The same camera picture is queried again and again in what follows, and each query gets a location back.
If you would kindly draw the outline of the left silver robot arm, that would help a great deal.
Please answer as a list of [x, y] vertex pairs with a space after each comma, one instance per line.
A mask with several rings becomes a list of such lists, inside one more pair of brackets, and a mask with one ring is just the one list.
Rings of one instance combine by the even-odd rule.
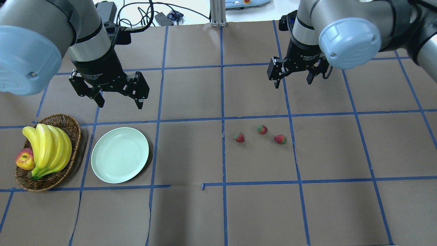
[[1, 92], [41, 93], [67, 55], [78, 96], [102, 108], [101, 92], [116, 92], [142, 109], [150, 88], [141, 72], [123, 71], [114, 49], [129, 44], [135, 32], [103, 21], [91, 0], [7, 0], [1, 5]]

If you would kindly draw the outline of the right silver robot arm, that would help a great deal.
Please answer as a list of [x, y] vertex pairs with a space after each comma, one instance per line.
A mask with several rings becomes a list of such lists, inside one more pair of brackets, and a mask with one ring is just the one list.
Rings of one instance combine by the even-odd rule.
[[291, 36], [285, 57], [272, 57], [268, 79], [278, 88], [291, 73], [308, 71], [311, 84], [332, 68], [352, 69], [403, 48], [436, 80], [436, 16], [435, 0], [301, 0], [279, 20]]

